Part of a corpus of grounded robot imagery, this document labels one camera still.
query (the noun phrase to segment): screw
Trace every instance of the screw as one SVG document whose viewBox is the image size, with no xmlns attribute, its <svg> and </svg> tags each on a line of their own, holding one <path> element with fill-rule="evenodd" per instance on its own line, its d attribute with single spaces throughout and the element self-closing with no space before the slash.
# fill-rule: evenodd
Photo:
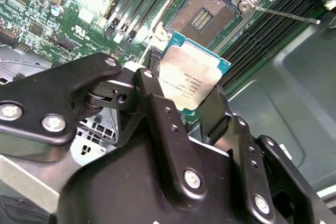
<svg viewBox="0 0 336 224">
<path fill-rule="evenodd" d="M 266 138 L 266 141 L 270 146 L 274 146 L 273 141 L 271 139 L 269 139 L 268 137 Z"/>
<path fill-rule="evenodd" d="M 256 203 L 258 209 L 264 213 L 264 214 L 269 214 L 270 209 L 269 206 L 267 204 L 267 202 L 264 200 L 264 198 L 262 198 L 262 196 L 260 195 L 255 195 L 254 196 L 254 202 Z"/>
<path fill-rule="evenodd" d="M 152 78 L 152 77 L 153 77 L 153 74 L 152 74 L 150 71 L 148 71 L 148 70 L 146 70 L 146 71 L 144 72 L 144 74 L 145 74 L 145 76 L 147 76 L 147 77 L 149 77 L 149 78 Z"/>
<path fill-rule="evenodd" d="M 113 60 L 113 59 L 111 59 L 111 58 L 107 58 L 105 60 L 105 63 L 108 64 L 108 65 L 110 65 L 110 66 L 112 66 L 112 67 L 115 67 L 117 65 L 116 61 Z"/>
<path fill-rule="evenodd" d="M 15 104 L 4 103 L 0 105 L 0 119 L 5 121 L 14 121 L 23 114 L 22 109 Z"/>
<path fill-rule="evenodd" d="M 59 115 L 48 115 L 42 119 L 42 127 L 50 132 L 60 132 L 66 126 L 66 121 Z"/>
<path fill-rule="evenodd" d="M 184 179 L 191 188 L 197 189 L 201 186 L 201 178 L 193 170 L 185 170 Z"/>
</svg>

